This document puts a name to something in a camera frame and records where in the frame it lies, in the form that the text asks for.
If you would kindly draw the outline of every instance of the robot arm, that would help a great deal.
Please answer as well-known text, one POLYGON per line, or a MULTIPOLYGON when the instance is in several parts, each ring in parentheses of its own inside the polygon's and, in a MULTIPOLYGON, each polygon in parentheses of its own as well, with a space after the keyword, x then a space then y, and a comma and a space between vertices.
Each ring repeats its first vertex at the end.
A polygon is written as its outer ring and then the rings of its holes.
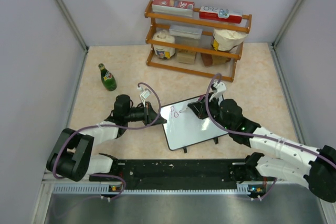
MULTIPOLYGON (((213 86, 212 89, 214 93, 218 92, 216 87, 213 86)), ((200 101, 188 104, 200 119, 208 117, 205 99, 203 97, 200 101)), ((335 149, 324 146, 320 150, 278 136, 260 124, 245 118, 241 107, 233 99, 224 99, 218 105, 215 97, 212 100, 209 99, 208 107, 214 120, 229 130, 229 136, 235 142, 262 150, 275 157, 254 153, 246 161, 249 163, 249 168, 252 165, 261 176, 282 178, 307 187, 323 200, 336 201, 336 170, 321 158, 322 156, 335 164, 335 149)))
MULTIPOLYGON (((82 130, 70 140, 57 163, 57 173, 77 182, 85 175, 109 172, 113 159, 104 154, 91 156, 92 148, 107 140, 120 137, 126 131, 125 127, 128 127, 129 122, 142 121, 144 125, 152 123, 157 113, 153 110, 150 102, 146 102, 144 99, 141 100, 142 103, 133 107, 133 102, 128 95, 117 96, 114 109, 104 121, 98 123, 97 127, 82 130), (111 127, 102 127, 101 125, 111 125, 111 127)), ((166 123, 166 119, 159 116, 153 125, 163 123, 166 123)), ((47 162, 49 171, 53 170, 57 155, 66 140, 74 132, 74 130, 69 128, 61 132, 47 162)))

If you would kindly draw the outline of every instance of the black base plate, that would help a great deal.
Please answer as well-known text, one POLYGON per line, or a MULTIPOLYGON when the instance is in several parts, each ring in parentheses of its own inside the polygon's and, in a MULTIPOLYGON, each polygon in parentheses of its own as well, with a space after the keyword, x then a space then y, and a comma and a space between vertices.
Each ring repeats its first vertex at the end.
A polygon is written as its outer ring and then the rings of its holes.
MULTIPOLYGON (((121 176, 127 189, 236 189, 234 171, 244 159, 115 159, 110 174, 121 176)), ((250 180, 239 177, 239 180, 250 180)), ((116 181, 90 176, 90 181, 116 181)))

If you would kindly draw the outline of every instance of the red box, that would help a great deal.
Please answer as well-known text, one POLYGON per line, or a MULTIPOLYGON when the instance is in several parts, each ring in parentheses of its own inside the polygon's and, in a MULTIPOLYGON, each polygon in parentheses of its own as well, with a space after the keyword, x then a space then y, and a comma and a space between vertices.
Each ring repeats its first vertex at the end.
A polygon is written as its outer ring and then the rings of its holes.
POLYGON ((154 12, 182 15, 187 17, 193 16, 195 2, 184 0, 154 0, 152 9, 154 12))
POLYGON ((200 18, 211 19, 216 21, 230 22, 239 24, 242 22, 243 13, 240 11, 221 9, 210 6, 202 6, 200 11, 200 18))

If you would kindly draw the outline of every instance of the whiteboard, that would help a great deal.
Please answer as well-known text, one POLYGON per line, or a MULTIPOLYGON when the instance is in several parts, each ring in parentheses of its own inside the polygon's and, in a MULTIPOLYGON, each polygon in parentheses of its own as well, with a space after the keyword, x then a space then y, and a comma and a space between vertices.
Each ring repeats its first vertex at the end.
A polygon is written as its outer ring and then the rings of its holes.
POLYGON ((196 102, 200 97, 172 103, 161 108, 160 114, 167 120, 167 123, 162 126, 171 151, 227 134, 209 118, 203 120, 197 118, 190 108, 183 111, 188 103, 196 102))

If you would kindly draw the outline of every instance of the wooden shelf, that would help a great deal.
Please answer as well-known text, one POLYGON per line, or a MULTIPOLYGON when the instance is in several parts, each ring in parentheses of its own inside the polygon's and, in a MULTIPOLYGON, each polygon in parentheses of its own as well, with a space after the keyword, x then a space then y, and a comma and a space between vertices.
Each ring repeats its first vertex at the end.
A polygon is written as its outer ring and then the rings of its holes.
MULTIPOLYGON (((157 23, 156 19, 164 19, 164 20, 169 20, 169 21, 173 21, 173 22, 182 22, 182 23, 187 23, 187 24, 208 26, 208 27, 219 28, 219 29, 241 31, 241 32, 245 32, 245 33, 248 34, 250 32, 251 22, 252 22, 252 15, 251 14, 250 15, 243 15, 243 19, 247 20, 246 21, 246 26, 243 27, 243 26, 230 25, 230 24, 227 24, 227 23, 212 22, 212 21, 208 21, 208 20, 204 20, 204 19, 193 19, 193 18, 185 18, 185 17, 180 17, 180 16, 154 13, 153 10, 152 10, 152 3, 153 3, 153 1, 150 0, 149 3, 147 4, 146 10, 145 10, 145 17, 151 19, 151 26, 150 26, 150 29, 147 33, 146 39, 145 39, 147 44, 152 44, 151 52, 150 52, 150 54, 147 58, 147 62, 146 62, 146 64, 148 66, 170 69, 170 70, 174 70, 174 71, 191 73, 191 74, 196 74, 196 75, 199 75, 199 76, 205 76, 205 77, 212 78, 215 73, 212 74, 212 73, 208 73, 208 72, 196 71, 196 70, 191 70, 191 69, 187 69, 187 68, 180 68, 180 67, 176 67, 176 66, 169 66, 169 65, 165 65, 165 64, 152 62, 152 58, 153 58, 153 55, 154 55, 153 45, 160 45, 160 46, 172 47, 172 48, 177 48, 177 49, 186 49, 186 50, 205 53, 205 54, 210 54, 210 55, 232 58, 233 59, 232 72, 231 72, 230 76, 223 76, 222 80, 231 81, 231 82, 234 80, 237 61, 241 59, 241 56, 242 56, 242 53, 243 53, 243 43, 241 43, 239 45, 238 50, 235 54, 231 54, 229 52, 216 51, 214 49, 208 49, 208 48, 202 48, 202 47, 192 47, 192 46, 183 45, 183 44, 156 41, 156 40, 153 40, 152 38, 153 38, 153 35, 156 33, 157 28, 163 28, 163 29, 169 29, 170 28, 170 25, 168 25, 168 24, 157 23)), ((199 8, 194 8, 193 11, 194 12, 199 12, 200 9, 199 8)), ((212 37, 213 33, 210 32, 210 31, 203 31, 202 35, 212 37)))
MULTIPOLYGON (((235 26, 235 25, 229 25, 227 23, 219 23, 219 22, 212 22, 207 19, 193 19, 193 18, 185 18, 180 16, 173 16, 173 15, 167 15, 167 14, 160 14, 160 13, 154 13, 152 10, 152 3, 153 1, 150 0, 146 10, 145 10, 145 17, 146 18, 159 18, 159 19, 165 19, 170 21, 177 21, 177 22, 183 22, 188 24, 194 24, 194 25, 200 25, 200 26, 209 26, 214 28, 220 28, 220 29, 228 29, 233 31, 243 31, 245 33, 250 32, 251 28, 251 22, 252 22, 252 15, 243 15, 243 19, 247 20, 246 27, 242 26, 235 26)), ((194 12, 199 13, 199 8, 194 8, 194 12)))

